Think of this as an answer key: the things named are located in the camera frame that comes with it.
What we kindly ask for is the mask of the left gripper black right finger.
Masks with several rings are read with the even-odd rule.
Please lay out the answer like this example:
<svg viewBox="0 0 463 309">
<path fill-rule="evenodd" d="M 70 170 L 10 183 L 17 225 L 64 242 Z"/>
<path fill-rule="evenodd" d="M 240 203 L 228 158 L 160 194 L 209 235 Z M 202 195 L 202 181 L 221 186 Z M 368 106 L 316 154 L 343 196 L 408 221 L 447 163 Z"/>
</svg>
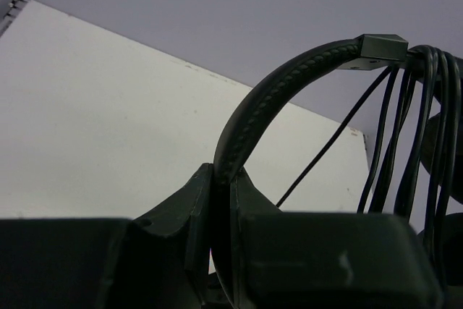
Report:
<svg viewBox="0 0 463 309">
<path fill-rule="evenodd" d="M 441 308 L 414 230 L 388 214 L 283 212 L 240 171 L 230 186 L 236 308 Z"/>
</svg>

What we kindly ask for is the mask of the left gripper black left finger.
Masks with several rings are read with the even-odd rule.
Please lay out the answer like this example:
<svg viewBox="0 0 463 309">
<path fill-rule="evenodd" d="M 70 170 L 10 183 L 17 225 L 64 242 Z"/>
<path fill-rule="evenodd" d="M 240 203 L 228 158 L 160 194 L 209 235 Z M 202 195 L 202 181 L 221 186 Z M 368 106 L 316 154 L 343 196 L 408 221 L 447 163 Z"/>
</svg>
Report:
<svg viewBox="0 0 463 309">
<path fill-rule="evenodd" d="M 3 308 L 200 308 L 213 167 L 137 219 L 4 219 Z"/>
</svg>

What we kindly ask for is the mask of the black headphones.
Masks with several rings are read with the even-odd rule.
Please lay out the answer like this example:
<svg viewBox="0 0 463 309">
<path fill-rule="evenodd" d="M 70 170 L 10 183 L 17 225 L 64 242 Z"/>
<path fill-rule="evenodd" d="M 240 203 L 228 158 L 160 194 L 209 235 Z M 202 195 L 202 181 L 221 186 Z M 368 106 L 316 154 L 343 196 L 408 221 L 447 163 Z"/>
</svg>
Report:
<svg viewBox="0 0 463 309">
<path fill-rule="evenodd" d="M 446 214 L 449 196 L 462 183 L 462 60 L 431 46 L 410 48 L 395 35 L 361 35 L 335 41 L 294 57 L 262 80 L 245 97 L 221 133 L 214 156 L 211 193 L 216 231 L 212 255 L 218 278 L 232 308 L 230 186 L 280 110 L 304 87 L 335 69 L 381 69 L 393 85 L 398 71 L 404 88 L 394 125 L 398 135 L 407 117 L 416 81 L 422 102 L 412 151 L 396 196 L 395 215 L 414 230 L 443 291 L 441 308 L 462 306 L 462 216 Z M 394 165 L 396 138 L 375 158 L 356 214 L 384 214 Z"/>
</svg>

